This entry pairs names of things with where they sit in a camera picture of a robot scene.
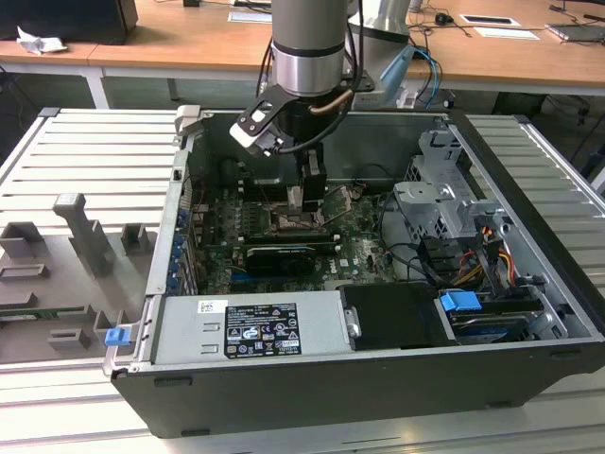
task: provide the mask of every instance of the blue plastic clip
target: blue plastic clip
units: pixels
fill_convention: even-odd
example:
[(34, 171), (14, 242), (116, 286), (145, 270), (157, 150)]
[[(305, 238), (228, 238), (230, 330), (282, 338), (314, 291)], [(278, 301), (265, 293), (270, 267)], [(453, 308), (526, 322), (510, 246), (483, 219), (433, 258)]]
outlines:
[(130, 345), (130, 328), (112, 328), (107, 330), (105, 345), (108, 347), (123, 347)]
[(483, 306), (473, 291), (447, 291), (441, 296), (445, 311), (481, 310)]

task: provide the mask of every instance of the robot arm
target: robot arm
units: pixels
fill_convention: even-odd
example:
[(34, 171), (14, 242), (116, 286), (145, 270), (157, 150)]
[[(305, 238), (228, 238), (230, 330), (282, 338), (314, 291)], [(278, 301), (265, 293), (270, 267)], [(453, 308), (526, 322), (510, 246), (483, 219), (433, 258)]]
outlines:
[(362, 16), (361, 0), (273, 0), (274, 85), (231, 128), (250, 153), (306, 151), (344, 119), (363, 71), (360, 38), (356, 74), (343, 86), (347, 18), (357, 8)]

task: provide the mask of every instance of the motherboard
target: motherboard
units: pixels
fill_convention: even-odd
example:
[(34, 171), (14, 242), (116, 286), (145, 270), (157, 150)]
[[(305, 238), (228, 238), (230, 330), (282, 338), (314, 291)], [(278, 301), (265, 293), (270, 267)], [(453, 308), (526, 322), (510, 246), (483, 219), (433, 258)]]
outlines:
[[(353, 183), (331, 184), (317, 212), (301, 213), (280, 201), (275, 189), (252, 196), (241, 188), (210, 190), (194, 207), (201, 294), (331, 290), (397, 280), (377, 231), (383, 195), (366, 195)], [(288, 258), (280, 258), (285, 253)], [(279, 270), (265, 266), (276, 259), (283, 262)]]

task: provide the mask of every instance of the power supply label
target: power supply label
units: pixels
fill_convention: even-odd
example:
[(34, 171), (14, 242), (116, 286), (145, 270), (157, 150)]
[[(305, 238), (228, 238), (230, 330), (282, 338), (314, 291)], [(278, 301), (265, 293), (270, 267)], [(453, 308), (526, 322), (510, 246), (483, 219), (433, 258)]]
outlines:
[(225, 356), (228, 359), (301, 354), (296, 305), (227, 306)]

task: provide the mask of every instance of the metal slotted surface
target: metal slotted surface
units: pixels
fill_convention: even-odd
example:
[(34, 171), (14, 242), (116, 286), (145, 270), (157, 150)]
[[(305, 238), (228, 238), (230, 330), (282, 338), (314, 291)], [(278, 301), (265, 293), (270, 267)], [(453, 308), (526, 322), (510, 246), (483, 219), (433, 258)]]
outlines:
[(174, 154), (175, 111), (62, 109), (41, 119), (12, 168), (0, 176), (0, 230), (33, 221), (42, 235), (69, 234), (52, 207), (83, 193), (89, 219), (106, 233), (129, 222), (159, 229)]
[[(510, 116), (469, 115), (500, 162), (562, 244), (605, 295), (605, 204), (531, 126)], [(488, 199), (496, 199), (476, 167)]]

